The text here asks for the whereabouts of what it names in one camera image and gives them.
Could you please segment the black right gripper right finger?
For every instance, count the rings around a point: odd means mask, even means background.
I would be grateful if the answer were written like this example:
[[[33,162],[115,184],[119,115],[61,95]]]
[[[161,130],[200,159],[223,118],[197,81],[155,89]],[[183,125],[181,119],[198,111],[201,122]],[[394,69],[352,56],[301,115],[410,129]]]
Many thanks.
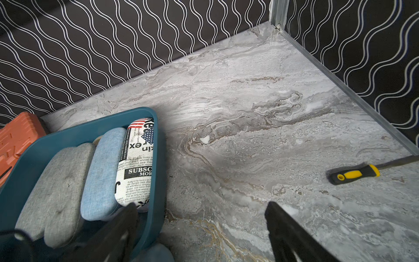
[[[276,262],[338,261],[277,203],[268,203],[265,219]]]

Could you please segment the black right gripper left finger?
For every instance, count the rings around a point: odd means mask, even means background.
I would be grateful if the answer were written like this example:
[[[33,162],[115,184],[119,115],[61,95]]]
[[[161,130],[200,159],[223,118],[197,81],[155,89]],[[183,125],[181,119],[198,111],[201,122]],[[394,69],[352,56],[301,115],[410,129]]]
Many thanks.
[[[137,209],[131,203],[87,243],[65,254],[61,262],[128,262],[134,246]]]

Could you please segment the newspaper print glasses case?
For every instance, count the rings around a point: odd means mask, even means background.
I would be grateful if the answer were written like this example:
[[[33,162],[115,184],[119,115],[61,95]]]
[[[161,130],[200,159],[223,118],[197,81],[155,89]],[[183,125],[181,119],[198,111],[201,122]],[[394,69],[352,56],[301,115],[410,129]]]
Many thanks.
[[[155,122],[151,117],[132,122],[125,134],[118,163],[115,199],[121,206],[134,203],[147,212],[151,194]]]

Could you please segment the tan fabric glasses case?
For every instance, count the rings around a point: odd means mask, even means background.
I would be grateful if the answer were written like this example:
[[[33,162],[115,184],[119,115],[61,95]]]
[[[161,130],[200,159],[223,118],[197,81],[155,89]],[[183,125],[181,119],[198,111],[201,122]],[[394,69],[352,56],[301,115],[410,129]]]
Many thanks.
[[[102,136],[97,137],[97,138],[93,141],[93,143],[92,143],[92,144],[93,144],[94,146],[98,146],[98,144],[99,144],[99,142],[100,142],[101,138],[102,138]]]

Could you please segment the grey fabric glasses case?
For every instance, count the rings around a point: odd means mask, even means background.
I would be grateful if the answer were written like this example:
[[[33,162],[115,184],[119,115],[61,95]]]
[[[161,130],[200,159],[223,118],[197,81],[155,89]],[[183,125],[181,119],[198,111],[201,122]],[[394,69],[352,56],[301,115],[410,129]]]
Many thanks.
[[[80,205],[96,147],[84,143],[54,155],[30,193],[15,225],[32,240],[44,239],[60,248],[71,243],[82,228]]]

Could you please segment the light blue glasses case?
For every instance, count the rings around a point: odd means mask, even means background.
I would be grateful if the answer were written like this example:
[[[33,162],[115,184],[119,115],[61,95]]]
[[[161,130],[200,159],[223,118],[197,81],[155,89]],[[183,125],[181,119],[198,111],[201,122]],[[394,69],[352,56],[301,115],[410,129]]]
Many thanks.
[[[80,206],[81,217],[87,221],[109,220],[120,208],[115,183],[126,132],[122,127],[111,129],[96,146]]]
[[[142,250],[132,262],[174,262],[170,250],[161,243],[155,243]]]

